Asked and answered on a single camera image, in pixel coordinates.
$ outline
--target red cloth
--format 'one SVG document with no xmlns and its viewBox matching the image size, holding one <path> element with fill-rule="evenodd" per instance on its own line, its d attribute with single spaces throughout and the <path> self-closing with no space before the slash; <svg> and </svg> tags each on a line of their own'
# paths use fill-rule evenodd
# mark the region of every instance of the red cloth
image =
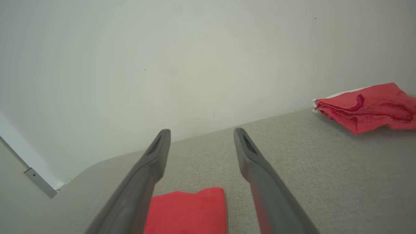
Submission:
<svg viewBox="0 0 416 234">
<path fill-rule="evenodd" d="M 152 197 L 144 234 L 227 234 L 224 190 Z"/>
<path fill-rule="evenodd" d="M 394 83 L 317 99 L 316 104 L 315 109 L 355 134 L 383 125 L 391 129 L 416 129 L 416 98 Z"/>
</svg>

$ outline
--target gray textured fabric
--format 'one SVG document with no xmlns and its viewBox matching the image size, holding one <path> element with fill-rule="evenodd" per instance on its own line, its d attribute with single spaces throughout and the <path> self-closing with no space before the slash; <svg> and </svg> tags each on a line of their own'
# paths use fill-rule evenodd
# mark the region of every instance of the gray textured fabric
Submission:
<svg viewBox="0 0 416 234">
<path fill-rule="evenodd" d="M 240 127 L 321 233 L 416 233 L 416 132 L 381 128 L 354 135 L 311 108 Z M 28 233 L 82 233 L 142 154 L 83 171 Z M 228 233 L 260 233 L 249 185 L 239 172 L 233 128 L 172 143 L 154 195 L 208 187 L 225 190 Z"/>
</svg>

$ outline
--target couch cushion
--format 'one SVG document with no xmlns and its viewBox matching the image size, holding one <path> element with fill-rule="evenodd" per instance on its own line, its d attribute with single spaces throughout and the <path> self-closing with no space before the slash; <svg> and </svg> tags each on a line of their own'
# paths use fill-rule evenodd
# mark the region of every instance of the couch cushion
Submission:
<svg viewBox="0 0 416 234">
<path fill-rule="evenodd" d="M 416 230 L 415 131 L 380 128 L 354 135 L 311 108 L 239 127 L 321 233 Z M 233 129 L 172 143 L 154 195 L 221 187 L 228 233 L 256 234 L 257 215 L 249 184 L 239 171 Z M 83 171 L 45 207 L 30 233 L 82 233 L 143 153 L 115 157 Z"/>
</svg>

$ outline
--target gray couch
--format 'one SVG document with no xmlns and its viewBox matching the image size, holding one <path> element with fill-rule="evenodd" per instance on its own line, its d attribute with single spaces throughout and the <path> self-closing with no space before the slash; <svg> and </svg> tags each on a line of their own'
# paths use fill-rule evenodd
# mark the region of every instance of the gray couch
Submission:
<svg viewBox="0 0 416 234">
<path fill-rule="evenodd" d="M 321 233 L 416 233 L 415 131 L 380 128 L 354 135 L 311 108 L 240 127 Z M 154 195 L 221 187 L 228 233 L 256 234 L 257 215 L 239 171 L 233 130 L 172 143 Z M 83 233 L 143 153 L 115 157 L 83 171 L 51 200 L 27 232 Z"/>
</svg>

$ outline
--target crumpled red towel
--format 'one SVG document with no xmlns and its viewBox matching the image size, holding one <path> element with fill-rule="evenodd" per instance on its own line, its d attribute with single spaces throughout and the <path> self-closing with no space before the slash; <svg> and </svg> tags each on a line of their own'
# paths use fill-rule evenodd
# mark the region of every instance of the crumpled red towel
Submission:
<svg viewBox="0 0 416 234">
<path fill-rule="evenodd" d="M 355 134 L 383 125 L 391 129 L 416 129 L 416 98 L 394 83 L 317 99 L 316 104 L 315 109 Z"/>
<path fill-rule="evenodd" d="M 222 188 L 152 197 L 144 234 L 227 234 Z"/>
</svg>

